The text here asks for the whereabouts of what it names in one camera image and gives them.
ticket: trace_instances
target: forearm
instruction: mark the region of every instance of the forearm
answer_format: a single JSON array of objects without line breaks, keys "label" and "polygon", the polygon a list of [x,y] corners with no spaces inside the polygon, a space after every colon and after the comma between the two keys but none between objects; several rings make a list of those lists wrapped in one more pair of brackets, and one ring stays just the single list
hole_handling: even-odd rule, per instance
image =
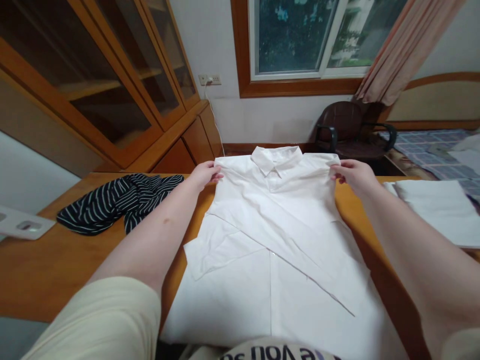
[{"label": "forearm", "polygon": [[126,276],[160,296],[165,275],[179,249],[200,193],[187,178],[112,251],[89,280]]},{"label": "forearm", "polygon": [[480,326],[480,265],[382,186],[362,203],[420,313],[432,355],[452,332]]}]

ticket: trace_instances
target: shirt collar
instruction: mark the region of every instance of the shirt collar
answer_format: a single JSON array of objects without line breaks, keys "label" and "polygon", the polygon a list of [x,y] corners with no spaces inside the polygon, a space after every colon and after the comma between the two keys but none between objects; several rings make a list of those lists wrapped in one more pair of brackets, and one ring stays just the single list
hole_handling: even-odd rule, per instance
[{"label": "shirt collar", "polygon": [[251,154],[251,160],[258,166],[264,176],[276,170],[282,177],[285,170],[295,167],[303,158],[298,146],[286,146],[266,149],[257,146]]}]

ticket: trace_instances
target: striped cloth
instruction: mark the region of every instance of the striped cloth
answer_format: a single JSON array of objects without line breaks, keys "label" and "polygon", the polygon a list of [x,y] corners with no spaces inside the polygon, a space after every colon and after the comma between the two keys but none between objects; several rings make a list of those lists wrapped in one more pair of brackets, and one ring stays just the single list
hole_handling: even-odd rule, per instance
[{"label": "striped cloth", "polygon": [[63,208],[56,220],[88,236],[104,232],[125,215],[125,232],[136,227],[182,181],[182,175],[161,178],[141,173],[110,181]]}]

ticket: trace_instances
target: chair armrest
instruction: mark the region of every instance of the chair armrest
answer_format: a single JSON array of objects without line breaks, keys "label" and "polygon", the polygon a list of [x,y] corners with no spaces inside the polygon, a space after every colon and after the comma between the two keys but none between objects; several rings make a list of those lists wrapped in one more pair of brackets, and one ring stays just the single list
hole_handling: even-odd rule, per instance
[{"label": "chair armrest", "polygon": [[393,125],[385,124],[385,123],[362,122],[361,126],[364,126],[364,125],[381,126],[387,129],[390,137],[388,138],[388,142],[383,150],[387,152],[390,149],[393,149],[395,142],[397,141],[397,129]]},{"label": "chair armrest", "polygon": [[331,140],[330,140],[330,149],[329,149],[329,151],[334,154],[335,151],[337,150],[337,142],[338,142],[338,140],[339,140],[339,136],[338,136],[338,134],[337,134],[337,130],[336,130],[333,126],[318,124],[318,125],[316,126],[315,144],[317,144],[318,141],[320,141],[320,130],[321,130],[321,129],[328,129],[328,130],[330,131]]}]

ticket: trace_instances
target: person's right hand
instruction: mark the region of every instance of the person's right hand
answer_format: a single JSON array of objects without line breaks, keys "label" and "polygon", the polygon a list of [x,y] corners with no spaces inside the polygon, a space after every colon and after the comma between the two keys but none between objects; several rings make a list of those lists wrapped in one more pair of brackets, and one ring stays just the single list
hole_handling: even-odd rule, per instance
[{"label": "person's right hand", "polygon": [[341,160],[340,165],[332,165],[330,168],[335,171],[335,175],[331,179],[340,179],[340,184],[349,184],[353,192],[360,198],[381,186],[372,168],[364,162]]},{"label": "person's right hand", "polygon": [[191,175],[185,180],[186,183],[193,184],[198,191],[202,191],[208,183],[217,184],[224,176],[220,174],[222,168],[215,166],[214,161],[206,161],[198,164],[193,169]]}]

